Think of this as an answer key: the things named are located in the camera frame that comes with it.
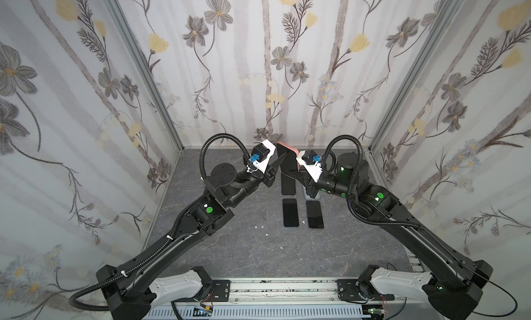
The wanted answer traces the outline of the light blue phone case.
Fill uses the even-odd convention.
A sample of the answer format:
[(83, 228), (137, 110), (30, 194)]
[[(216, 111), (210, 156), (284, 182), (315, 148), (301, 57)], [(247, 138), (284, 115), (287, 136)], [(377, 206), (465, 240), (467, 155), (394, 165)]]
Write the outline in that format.
[(321, 195), (319, 194), (319, 191), (314, 188), (303, 188), (304, 190), (304, 196), (307, 201), (319, 201), (321, 199)]

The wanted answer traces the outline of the black phone case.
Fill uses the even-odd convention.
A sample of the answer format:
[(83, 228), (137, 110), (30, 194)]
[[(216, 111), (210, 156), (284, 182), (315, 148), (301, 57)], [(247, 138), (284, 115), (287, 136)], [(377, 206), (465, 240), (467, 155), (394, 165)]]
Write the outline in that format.
[(285, 174), (282, 174), (281, 178), (282, 195), (296, 195), (296, 181)]

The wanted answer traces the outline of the pink phone case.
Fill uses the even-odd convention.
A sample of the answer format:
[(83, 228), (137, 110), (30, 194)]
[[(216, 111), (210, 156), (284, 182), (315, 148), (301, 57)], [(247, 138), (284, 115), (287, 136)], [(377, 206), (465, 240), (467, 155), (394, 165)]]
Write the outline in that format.
[(286, 143), (284, 143), (283, 141), (279, 141), (277, 143), (277, 149), (279, 151), (291, 151), (291, 152), (294, 152), (294, 154), (296, 155), (299, 155), (299, 150), (296, 149), (295, 147), (291, 146), (291, 145), (288, 145)]

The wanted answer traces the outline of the black phone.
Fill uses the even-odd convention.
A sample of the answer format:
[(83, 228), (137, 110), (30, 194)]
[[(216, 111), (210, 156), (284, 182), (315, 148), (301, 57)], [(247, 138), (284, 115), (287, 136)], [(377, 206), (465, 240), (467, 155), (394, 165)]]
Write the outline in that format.
[(282, 200), (283, 207), (283, 225), (284, 227), (299, 227), (299, 215), (297, 200), (286, 198)]

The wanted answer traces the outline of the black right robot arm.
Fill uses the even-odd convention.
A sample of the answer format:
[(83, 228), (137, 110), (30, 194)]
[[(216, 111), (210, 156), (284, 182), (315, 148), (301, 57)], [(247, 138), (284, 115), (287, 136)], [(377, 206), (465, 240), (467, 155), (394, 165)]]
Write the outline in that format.
[(358, 277), (355, 291), (369, 300), (400, 295), (430, 304), (448, 319), (467, 319), (478, 306), (493, 273), (483, 260), (472, 261), (420, 223), (399, 199), (369, 180), (369, 164), (361, 154), (343, 153), (330, 172), (315, 151), (286, 151), (282, 173), (300, 182), (313, 199), (321, 193), (347, 200), (349, 211), (363, 223), (380, 227), (401, 242), (428, 272), (412, 274), (370, 265)]

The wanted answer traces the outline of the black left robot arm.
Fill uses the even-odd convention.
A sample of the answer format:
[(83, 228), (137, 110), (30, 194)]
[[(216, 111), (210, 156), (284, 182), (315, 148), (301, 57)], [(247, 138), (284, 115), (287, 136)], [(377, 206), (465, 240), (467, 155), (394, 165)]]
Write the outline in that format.
[(254, 193), (260, 184), (271, 187), (285, 159), (271, 158), (275, 146), (259, 144), (238, 171), (221, 163), (203, 177), (205, 191), (178, 214), (172, 228), (138, 256), (118, 267), (104, 266), (98, 281), (113, 319), (143, 319), (156, 306), (173, 301), (202, 301), (213, 290), (213, 281), (201, 267), (176, 278), (162, 273), (185, 252), (220, 230), (234, 216), (232, 209)]

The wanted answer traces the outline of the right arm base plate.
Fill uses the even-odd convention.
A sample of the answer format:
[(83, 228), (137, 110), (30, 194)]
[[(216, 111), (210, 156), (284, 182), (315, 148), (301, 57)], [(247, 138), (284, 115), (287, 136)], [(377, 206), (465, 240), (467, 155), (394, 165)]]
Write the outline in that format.
[(355, 278), (338, 279), (337, 294), (340, 301), (362, 302), (359, 295), (358, 280)]

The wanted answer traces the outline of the aluminium front rail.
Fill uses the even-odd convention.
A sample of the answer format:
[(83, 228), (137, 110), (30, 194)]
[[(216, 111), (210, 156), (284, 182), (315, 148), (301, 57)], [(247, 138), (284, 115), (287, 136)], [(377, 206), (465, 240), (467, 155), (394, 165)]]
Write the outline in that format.
[[(352, 302), (340, 301), (336, 281), (342, 278), (227, 278), (230, 280), (230, 297), (226, 303), (312, 303), (312, 302)], [(373, 278), (358, 280), (362, 302), (377, 303), (394, 299), (407, 299), (428, 302), (427, 291), (423, 289), (434, 282), (430, 272), (397, 272), (378, 268)], [(157, 278), (148, 286), (154, 294), (150, 307), (155, 308), (172, 301), (208, 303), (206, 299), (212, 291), (212, 282), (200, 278), (190, 270), (173, 277)]]

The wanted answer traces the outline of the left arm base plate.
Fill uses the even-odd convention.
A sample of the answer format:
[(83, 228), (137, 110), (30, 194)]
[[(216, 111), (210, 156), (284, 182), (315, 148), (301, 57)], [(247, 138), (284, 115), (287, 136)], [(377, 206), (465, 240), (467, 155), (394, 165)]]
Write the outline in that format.
[(212, 291), (206, 299), (208, 303), (226, 303), (230, 297), (230, 280), (214, 280), (212, 282)]

